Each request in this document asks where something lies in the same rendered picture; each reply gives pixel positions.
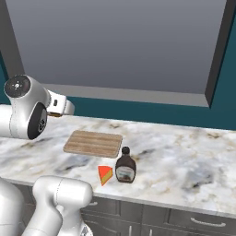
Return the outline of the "orange cheese wedge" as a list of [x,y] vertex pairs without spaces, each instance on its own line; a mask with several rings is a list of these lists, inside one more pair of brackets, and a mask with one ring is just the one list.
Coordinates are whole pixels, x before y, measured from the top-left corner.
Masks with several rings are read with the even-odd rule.
[[112,178],[112,167],[110,166],[99,166],[98,167],[100,183],[106,184]]

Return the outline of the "brown condiment bottle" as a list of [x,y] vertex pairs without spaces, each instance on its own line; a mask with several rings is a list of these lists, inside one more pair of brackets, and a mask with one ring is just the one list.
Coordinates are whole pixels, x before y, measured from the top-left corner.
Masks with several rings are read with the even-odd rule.
[[116,161],[115,175],[120,183],[132,183],[136,177],[136,162],[131,158],[130,148],[122,148],[122,156]]

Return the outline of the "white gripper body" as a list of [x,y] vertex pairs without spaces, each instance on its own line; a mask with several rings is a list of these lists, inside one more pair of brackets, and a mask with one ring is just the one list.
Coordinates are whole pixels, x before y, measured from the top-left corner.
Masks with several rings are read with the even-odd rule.
[[73,115],[75,112],[75,105],[70,100],[65,100],[65,108],[63,115]]

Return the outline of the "dark grey drawer front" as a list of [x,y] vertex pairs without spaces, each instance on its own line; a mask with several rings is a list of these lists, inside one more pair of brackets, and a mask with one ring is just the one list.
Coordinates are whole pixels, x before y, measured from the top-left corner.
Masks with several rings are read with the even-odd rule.
[[[89,206],[92,202],[98,202],[98,204],[96,206]],[[117,200],[94,196],[90,203],[83,208],[84,212],[98,212],[115,216],[120,215],[120,202]]]
[[172,209],[168,216],[171,225],[187,229],[212,232],[218,234],[236,235],[236,219],[223,218],[208,214]]

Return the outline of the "wooden cutting board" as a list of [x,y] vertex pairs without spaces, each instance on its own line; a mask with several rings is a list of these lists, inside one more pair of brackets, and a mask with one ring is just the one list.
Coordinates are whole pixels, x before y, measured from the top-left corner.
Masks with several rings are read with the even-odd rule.
[[64,145],[64,152],[114,159],[123,141],[121,135],[76,130]]

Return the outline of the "dark grey cupboard door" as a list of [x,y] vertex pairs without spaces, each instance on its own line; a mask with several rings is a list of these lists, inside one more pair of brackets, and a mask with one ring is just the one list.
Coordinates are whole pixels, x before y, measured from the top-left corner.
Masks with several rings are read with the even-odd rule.
[[172,236],[170,230],[149,225],[142,225],[141,236],[149,236],[150,229],[153,232],[152,236]]
[[128,236],[131,225],[132,236],[141,235],[141,225],[138,223],[88,214],[83,214],[82,217],[94,236]]

